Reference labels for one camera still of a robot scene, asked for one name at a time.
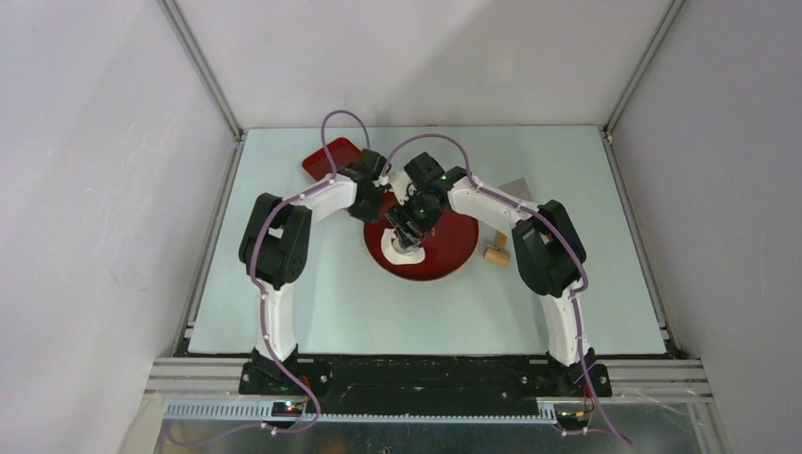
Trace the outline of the wooden dough roller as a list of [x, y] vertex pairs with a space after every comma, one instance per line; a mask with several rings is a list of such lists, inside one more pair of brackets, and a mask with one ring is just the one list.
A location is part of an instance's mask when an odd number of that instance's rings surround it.
[[501, 232], [496, 232], [494, 239], [485, 244], [482, 257], [501, 267], [507, 267], [511, 263], [511, 255], [506, 249], [507, 236]]

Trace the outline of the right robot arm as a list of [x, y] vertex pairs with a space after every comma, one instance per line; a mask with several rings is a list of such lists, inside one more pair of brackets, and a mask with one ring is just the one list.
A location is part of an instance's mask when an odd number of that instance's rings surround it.
[[586, 253], [563, 204], [536, 205], [515, 198], [456, 166], [448, 171], [423, 153], [398, 172], [382, 169], [377, 186], [397, 203], [386, 213], [390, 228], [381, 239], [387, 260], [419, 264], [423, 243], [443, 214], [468, 216], [507, 236], [524, 284], [541, 296], [549, 333], [548, 354], [557, 363], [549, 373], [553, 389], [573, 395], [588, 381], [590, 344], [579, 299], [588, 286]]

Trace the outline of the round red plate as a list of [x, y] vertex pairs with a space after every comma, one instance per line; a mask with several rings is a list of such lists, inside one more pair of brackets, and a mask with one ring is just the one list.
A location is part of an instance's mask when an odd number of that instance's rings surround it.
[[392, 192], [386, 193], [380, 204], [379, 219], [365, 223], [362, 229], [367, 250], [374, 261], [385, 271], [411, 281], [433, 281], [466, 264], [479, 243], [479, 223], [465, 215], [447, 211], [422, 243], [425, 258], [421, 263], [394, 265], [381, 251], [381, 237], [391, 223], [386, 212], [397, 204]]

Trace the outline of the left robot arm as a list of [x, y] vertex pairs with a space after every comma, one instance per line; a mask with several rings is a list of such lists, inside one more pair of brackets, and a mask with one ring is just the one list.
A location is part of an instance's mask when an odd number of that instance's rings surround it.
[[364, 149], [357, 160], [329, 173], [296, 195], [257, 197], [238, 257], [259, 295], [260, 340], [255, 349], [271, 359], [262, 380], [275, 393], [289, 393], [299, 381], [287, 361], [297, 348], [293, 328], [294, 283], [305, 269], [314, 223], [344, 210], [363, 223], [379, 218], [386, 188], [379, 178], [387, 159]]

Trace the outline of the small metal cup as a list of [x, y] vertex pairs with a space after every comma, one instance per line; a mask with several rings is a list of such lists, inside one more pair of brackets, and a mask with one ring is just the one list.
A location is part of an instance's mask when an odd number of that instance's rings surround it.
[[403, 255], [413, 255], [419, 253], [421, 251], [421, 248], [419, 246], [410, 246], [410, 247], [398, 246], [396, 250]]

